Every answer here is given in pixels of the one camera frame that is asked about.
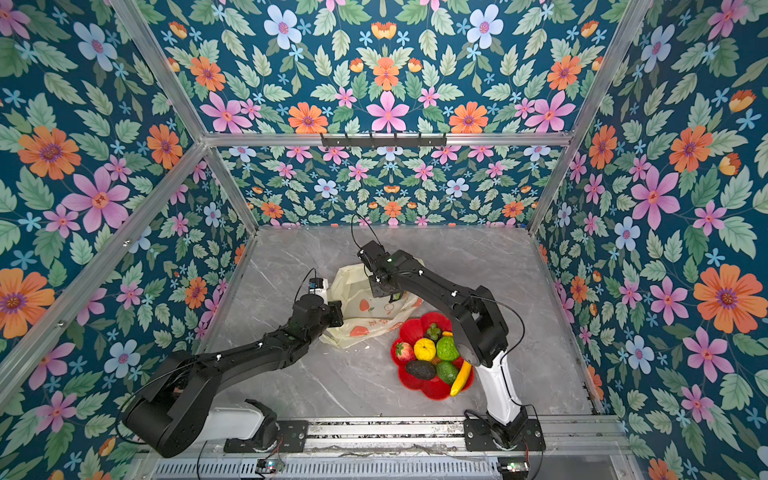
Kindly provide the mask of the cream plastic bag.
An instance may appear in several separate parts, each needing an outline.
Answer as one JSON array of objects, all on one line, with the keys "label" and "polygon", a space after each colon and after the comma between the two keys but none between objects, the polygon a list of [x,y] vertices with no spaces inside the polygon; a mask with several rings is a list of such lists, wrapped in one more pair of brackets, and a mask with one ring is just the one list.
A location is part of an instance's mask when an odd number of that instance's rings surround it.
[{"label": "cream plastic bag", "polygon": [[324,280],[319,295],[341,302],[342,326],[320,336],[321,342],[338,349],[397,330],[423,304],[410,292],[375,297],[362,263],[341,267],[332,281]]}]

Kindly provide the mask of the red flower-shaped plate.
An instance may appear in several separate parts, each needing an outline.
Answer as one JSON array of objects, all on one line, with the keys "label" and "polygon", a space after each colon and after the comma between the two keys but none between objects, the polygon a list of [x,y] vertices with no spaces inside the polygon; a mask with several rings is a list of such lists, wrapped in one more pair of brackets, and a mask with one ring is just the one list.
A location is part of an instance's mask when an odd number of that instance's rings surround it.
[{"label": "red flower-shaped plate", "polygon": [[[391,349],[390,349],[390,356],[394,364],[398,367],[398,378],[401,382],[401,384],[409,389],[414,391],[421,391],[427,398],[434,400],[434,401],[442,401],[448,399],[450,396],[450,390],[451,385],[447,385],[439,380],[439,378],[436,376],[431,381],[422,381],[414,378],[413,376],[409,375],[405,371],[405,365],[399,364],[395,357],[394,357],[394,347],[397,342],[405,341],[413,345],[421,338],[425,338],[424,334],[427,328],[432,324],[437,323],[439,327],[442,329],[442,337],[443,336],[453,336],[453,328],[451,321],[444,316],[443,314],[437,313],[437,312],[430,312],[427,314],[424,314],[423,316],[419,318],[413,318],[410,320],[407,320],[401,327],[398,333],[398,338],[393,342]],[[457,360],[455,360],[453,363],[458,369],[461,368],[462,363],[464,359],[460,356]],[[433,365],[437,365],[441,362],[440,359],[437,358],[437,356],[434,358],[434,360],[431,362]],[[474,369],[472,370],[472,374],[469,378],[468,383],[465,386],[465,389],[461,392],[468,390],[474,382]]]}]

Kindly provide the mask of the red fake strawberry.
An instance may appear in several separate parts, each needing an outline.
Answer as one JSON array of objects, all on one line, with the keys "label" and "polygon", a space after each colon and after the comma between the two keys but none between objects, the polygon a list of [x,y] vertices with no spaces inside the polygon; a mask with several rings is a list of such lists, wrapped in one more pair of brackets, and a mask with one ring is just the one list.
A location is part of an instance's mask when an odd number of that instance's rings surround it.
[{"label": "red fake strawberry", "polygon": [[394,347],[394,357],[399,364],[407,364],[416,359],[413,347],[405,341],[397,342]]}]

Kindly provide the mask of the yellow fake lemon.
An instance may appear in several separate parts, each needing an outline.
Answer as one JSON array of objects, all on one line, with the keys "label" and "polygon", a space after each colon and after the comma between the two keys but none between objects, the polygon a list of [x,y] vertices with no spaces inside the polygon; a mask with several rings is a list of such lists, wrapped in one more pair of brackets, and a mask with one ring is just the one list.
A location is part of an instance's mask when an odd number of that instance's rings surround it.
[{"label": "yellow fake lemon", "polygon": [[413,352],[417,360],[432,362],[437,356],[437,347],[433,340],[421,338],[413,345]]}]

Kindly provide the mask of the light green fake custard apple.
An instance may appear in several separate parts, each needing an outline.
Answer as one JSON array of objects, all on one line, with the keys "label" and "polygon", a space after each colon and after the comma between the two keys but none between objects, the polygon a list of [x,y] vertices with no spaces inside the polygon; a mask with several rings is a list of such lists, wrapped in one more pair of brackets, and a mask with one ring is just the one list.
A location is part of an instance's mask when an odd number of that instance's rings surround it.
[{"label": "light green fake custard apple", "polygon": [[454,362],[460,357],[453,336],[443,336],[437,341],[436,356],[441,361],[447,362]]}]

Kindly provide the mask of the dark fake avocado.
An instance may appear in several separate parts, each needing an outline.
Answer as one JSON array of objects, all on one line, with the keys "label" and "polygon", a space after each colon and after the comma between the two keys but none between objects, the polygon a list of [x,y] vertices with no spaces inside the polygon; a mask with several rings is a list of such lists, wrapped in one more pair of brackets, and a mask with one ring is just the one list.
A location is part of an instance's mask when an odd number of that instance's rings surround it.
[{"label": "dark fake avocado", "polygon": [[405,366],[405,371],[407,374],[422,381],[431,381],[437,376],[436,366],[426,360],[408,362]]}]

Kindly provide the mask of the yellow fake banana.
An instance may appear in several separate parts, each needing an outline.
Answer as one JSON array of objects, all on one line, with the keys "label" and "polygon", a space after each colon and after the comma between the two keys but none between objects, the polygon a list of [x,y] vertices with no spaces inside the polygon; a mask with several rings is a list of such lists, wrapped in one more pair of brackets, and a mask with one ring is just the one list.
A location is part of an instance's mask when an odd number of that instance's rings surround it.
[{"label": "yellow fake banana", "polygon": [[463,361],[461,368],[459,369],[454,382],[451,385],[450,396],[455,397],[460,394],[469,381],[472,374],[472,365],[466,360]]}]

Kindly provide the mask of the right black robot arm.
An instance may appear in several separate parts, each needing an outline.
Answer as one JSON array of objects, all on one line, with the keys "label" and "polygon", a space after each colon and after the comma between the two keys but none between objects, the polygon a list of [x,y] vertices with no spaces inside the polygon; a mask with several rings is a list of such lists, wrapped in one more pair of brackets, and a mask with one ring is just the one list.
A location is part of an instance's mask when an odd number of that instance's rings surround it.
[{"label": "right black robot arm", "polygon": [[528,415],[511,379],[509,328],[490,290],[459,285],[429,270],[411,254],[403,250],[388,253],[375,241],[360,247],[357,256],[369,272],[376,296],[412,293],[451,321],[458,352],[479,375],[489,423],[506,429],[524,425]]}]

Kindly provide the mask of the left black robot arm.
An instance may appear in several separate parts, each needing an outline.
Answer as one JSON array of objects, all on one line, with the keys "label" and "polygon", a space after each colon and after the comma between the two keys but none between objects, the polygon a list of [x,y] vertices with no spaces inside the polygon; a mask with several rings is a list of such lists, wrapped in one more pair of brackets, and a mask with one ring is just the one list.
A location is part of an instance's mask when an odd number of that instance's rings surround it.
[{"label": "left black robot arm", "polygon": [[171,355],[136,394],[121,422],[165,458],[182,453],[198,440],[213,440],[215,425],[224,427],[225,439],[233,438],[235,428],[243,426],[249,439],[260,423],[215,419],[211,407],[216,396],[252,377],[295,364],[325,330],[342,325],[340,301],[305,294],[294,302],[287,323],[259,340],[220,352]]}]

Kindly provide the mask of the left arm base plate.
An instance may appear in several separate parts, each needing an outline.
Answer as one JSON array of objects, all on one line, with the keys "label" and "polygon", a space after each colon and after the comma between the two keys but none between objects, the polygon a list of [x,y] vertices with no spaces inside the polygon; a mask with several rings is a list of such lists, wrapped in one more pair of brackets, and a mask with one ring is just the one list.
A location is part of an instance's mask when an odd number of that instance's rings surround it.
[{"label": "left arm base plate", "polygon": [[225,453],[301,453],[308,438],[305,420],[268,419],[248,440],[228,439]]}]

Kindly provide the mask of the black hook rail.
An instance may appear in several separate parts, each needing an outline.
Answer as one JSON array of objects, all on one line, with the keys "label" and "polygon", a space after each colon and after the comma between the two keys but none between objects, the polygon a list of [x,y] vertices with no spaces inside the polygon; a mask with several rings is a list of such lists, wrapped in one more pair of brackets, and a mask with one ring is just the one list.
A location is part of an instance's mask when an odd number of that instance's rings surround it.
[{"label": "black hook rail", "polygon": [[359,148],[378,148],[378,147],[402,147],[402,148],[420,148],[420,147],[443,147],[448,145],[446,135],[424,135],[421,133],[411,134],[321,134],[321,145],[323,147],[359,147]]}]

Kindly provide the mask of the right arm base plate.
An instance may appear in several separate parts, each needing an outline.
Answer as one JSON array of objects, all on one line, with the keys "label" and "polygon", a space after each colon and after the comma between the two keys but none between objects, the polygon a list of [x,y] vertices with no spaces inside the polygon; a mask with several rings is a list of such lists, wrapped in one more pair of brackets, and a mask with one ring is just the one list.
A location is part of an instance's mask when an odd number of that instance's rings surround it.
[{"label": "right arm base plate", "polygon": [[525,410],[508,424],[483,416],[474,410],[464,411],[464,440],[468,451],[543,452],[546,442],[537,415]]}]

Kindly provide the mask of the aluminium mounting rail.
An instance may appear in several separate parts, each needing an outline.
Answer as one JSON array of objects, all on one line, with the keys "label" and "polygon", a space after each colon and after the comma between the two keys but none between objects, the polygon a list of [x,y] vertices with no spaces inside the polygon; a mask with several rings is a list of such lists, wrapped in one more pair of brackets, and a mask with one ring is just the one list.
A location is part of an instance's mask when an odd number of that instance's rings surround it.
[{"label": "aluminium mounting rail", "polygon": [[612,416],[544,415],[543,452],[465,448],[464,416],[311,418],[301,453],[225,453],[202,442],[138,456],[130,479],[641,479]]}]

